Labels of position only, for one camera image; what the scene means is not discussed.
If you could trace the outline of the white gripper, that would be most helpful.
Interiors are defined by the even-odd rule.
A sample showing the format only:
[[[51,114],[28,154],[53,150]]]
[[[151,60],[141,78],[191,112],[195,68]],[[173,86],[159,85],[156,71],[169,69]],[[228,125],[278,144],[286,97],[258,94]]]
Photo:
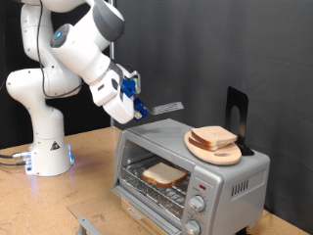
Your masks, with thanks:
[[[123,66],[122,77],[117,88],[117,95],[110,99],[104,110],[117,122],[125,124],[131,119],[139,120],[143,115],[134,108],[135,97],[141,92],[141,76],[134,70],[129,72]]]

